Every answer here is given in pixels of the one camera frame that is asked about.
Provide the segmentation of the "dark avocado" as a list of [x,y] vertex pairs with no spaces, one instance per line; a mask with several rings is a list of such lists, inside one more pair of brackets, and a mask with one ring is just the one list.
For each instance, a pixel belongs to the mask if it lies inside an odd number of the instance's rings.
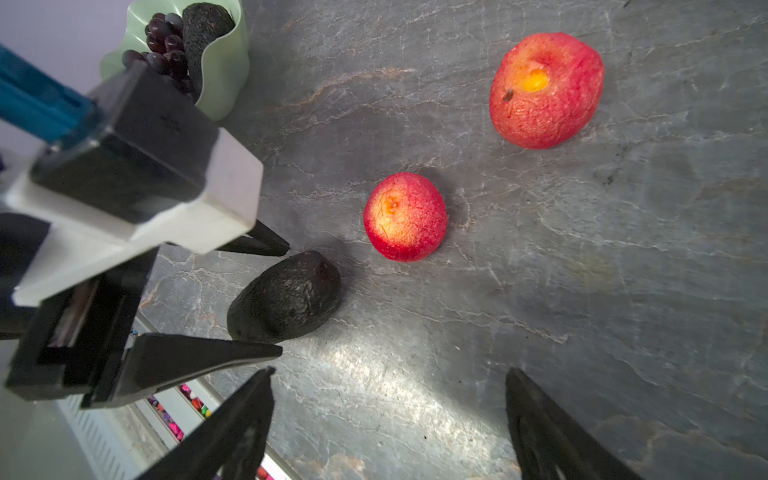
[[277,344],[324,325],[342,302],[338,268],[306,251],[265,270],[235,298],[227,312],[232,339]]
[[235,22],[221,5],[200,2],[187,6],[182,13],[183,39],[188,71],[196,93],[203,89],[202,55],[219,37],[227,35]]

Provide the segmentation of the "dark purple grape bunch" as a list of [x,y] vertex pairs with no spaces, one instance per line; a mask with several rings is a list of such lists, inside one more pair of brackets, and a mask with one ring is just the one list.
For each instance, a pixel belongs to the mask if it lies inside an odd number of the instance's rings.
[[163,81],[196,102],[199,94],[193,85],[183,38],[183,19],[177,13],[155,13],[145,25],[146,51],[128,49],[121,55],[125,69],[143,62]]

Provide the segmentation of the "small red peach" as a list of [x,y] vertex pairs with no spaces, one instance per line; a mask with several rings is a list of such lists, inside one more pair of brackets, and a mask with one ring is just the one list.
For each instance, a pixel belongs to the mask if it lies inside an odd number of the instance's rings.
[[427,178],[400,172],[381,181],[363,210],[363,225],[373,247],[401,263],[431,255],[447,232],[444,199]]

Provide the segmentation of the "large red peach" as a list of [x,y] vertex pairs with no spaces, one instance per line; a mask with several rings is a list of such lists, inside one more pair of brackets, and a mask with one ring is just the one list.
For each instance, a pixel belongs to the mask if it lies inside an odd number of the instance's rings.
[[592,119],[604,88],[600,54],[561,32],[536,33],[507,52],[490,89],[492,124],[505,140],[549,149]]

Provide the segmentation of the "green wavy fruit bowl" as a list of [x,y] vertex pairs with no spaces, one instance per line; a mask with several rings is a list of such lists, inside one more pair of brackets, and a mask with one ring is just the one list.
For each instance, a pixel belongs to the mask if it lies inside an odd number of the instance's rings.
[[[180,14],[190,4],[183,0],[132,2],[127,8],[126,28],[121,43],[100,62],[100,78],[106,80],[124,70],[124,51],[146,49],[144,29],[154,14]],[[196,102],[197,108],[214,121],[222,120],[231,112],[250,70],[247,22],[242,2],[222,0],[219,4],[229,12],[235,26],[204,50],[201,59],[203,88]]]

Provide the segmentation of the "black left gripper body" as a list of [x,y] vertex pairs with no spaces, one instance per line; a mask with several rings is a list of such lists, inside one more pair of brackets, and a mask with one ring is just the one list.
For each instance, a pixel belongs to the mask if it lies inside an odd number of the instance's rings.
[[18,347],[5,378],[25,400],[90,394],[119,363],[158,251],[152,249],[70,287],[37,307],[11,295],[48,233],[31,217],[1,216],[1,337]]

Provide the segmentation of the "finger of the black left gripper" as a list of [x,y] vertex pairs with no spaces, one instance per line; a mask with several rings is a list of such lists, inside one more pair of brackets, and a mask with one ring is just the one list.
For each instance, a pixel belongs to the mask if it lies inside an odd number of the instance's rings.
[[279,345],[147,333],[108,357],[105,370],[80,403],[83,410],[116,408],[233,366],[280,357]]
[[227,244],[218,247],[217,251],[239,253],[257,256],[282,257],[290,249],[290,244],[257,220],[254,227]]

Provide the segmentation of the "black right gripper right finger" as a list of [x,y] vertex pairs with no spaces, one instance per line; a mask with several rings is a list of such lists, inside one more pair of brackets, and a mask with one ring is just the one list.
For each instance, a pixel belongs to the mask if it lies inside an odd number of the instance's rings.
[[522,479],[641,479],[524,371],[510,369],[505,388],[508,429]]

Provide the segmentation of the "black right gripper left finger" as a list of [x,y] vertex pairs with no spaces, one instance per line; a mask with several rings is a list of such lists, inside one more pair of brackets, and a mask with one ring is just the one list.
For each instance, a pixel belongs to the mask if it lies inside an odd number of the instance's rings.
[[143,479],[255,479],[275,407],[271,377],[257,371],[213,415],[144,472]]

